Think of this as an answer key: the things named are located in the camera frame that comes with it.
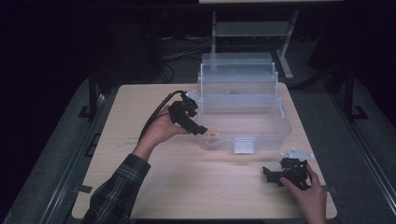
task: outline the dark background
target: dark background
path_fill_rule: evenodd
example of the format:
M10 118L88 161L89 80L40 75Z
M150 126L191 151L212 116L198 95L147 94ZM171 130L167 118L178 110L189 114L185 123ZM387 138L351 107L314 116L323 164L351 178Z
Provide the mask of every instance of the dark background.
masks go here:
M0 220L83 80L94 73L103 92L149 83L161 69L156 36L210 35L210 10L83 9L155 2L0 1ZM321 6L302 9L293 38L318 38L318 27L323 28L310 65L324 70L345 60L396 126L395 3L346 2L331 12Z

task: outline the wooden table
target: wooden table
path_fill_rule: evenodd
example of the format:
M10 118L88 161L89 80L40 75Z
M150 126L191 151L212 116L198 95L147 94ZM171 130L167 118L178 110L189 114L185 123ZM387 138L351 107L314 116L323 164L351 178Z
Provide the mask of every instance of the wooden table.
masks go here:
M83 185L91 193L80 192L73 217L83 218L93 192L108 180L131 153L149 115L173 91L196 90L197 84L128 85L120 87L106 126L95 150ZM138 194L131 218L161 219L267 219L302 218L291 194L274 183L267 183L262 167L280 170L281 151L293 147L312 153L304 128L287 87L279 83L292 127L280 150L236 155L231 151L205 151L197 137L179 135L156 147ZM315 159L308 160L325 181ZM327 218L336 216L331 195Z

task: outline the person's right hand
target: person's right hand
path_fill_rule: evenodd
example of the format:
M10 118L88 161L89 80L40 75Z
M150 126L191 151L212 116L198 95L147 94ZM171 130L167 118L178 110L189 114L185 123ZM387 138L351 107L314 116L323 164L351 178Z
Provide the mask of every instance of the person's right hand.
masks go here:
M302 211L308 224L326 223L326 200L327 192L320 185L318 175L306 166L311 177L311 188L307 190L298 189L287 178L280 178L280 182L291 192Z

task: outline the gray carpet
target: gray carpet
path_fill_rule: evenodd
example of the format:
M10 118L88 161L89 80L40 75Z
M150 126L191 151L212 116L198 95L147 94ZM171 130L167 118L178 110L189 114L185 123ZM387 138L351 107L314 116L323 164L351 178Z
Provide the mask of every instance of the gray carpet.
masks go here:
M318 72L306 66L314 46L312 43L294 43L290 46L287 58L295 79L286 80L280 74L280 81L293 86ZM200 55L201 52L186 59L167 63L175 71L172 82L196 82L200 63L196 59L200 59ZM164 72L168 77L172 76L171 70L165 68ZM158 77L154 83L162 81L163 78ZM396 223L396 216L375 182L373 173L361 153L360 144L351 131L351 128L359 130L367 145L373 150L381 168L388 175L389 181L394 184L396 174L392 172L395 170L395 163L392 161L396 158L395 129L391 127L374 104L368 91L359 82L355 85L354 105L362 106L369 119L357 120L354 124L349 123L337 104L337 99L342 94L327 93L324 90L326 83L327 79L322 79L304 90L291 91L290 94L316 153L321 171L332 189L338 216L329 220L329 223ZM70 211L77 197L77 187L82 183L91 161L91 158L84 157L84 154L95 134L102 131L116 93L117 89L101 101L96 119L89 123L87 119L78 118L80 109L89 104L88 83L86 81L81 84L14 203L10 213L12 215L10 223L39 223L44 214L46 214L44 219L48 222L43 220L43 223L78 223L78 220L70 216ZM64 175L65 171L69 171L69 175ZM67 181L63 186L59 186L62 177L67 177ZM49 209L52 214L45 213L56 189L63 190L63 194L58 197L60 201L53 203L57 205L56 208ZM137 221L137 223L164 222ZM249 222L243 220L220 223ZM304 222L265 220L265 223Z

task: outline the hand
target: hand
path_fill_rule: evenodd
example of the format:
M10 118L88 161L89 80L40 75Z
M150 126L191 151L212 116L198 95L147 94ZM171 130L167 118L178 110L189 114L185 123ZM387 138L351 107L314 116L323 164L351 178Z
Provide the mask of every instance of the hand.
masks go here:
M148 161L152 149L161 142L165 142L176 134L187 134L188 132L182 127L172 123L168 112L169 105L158 113L157 118L149 125L145 135L140 139L133 153Z
M309 164L306 166L311 179L311 188L300 190L287 178L280 178L280 182L288 188L302 211L308 224L326 223L327 192L320 185L318 175L312 171Z

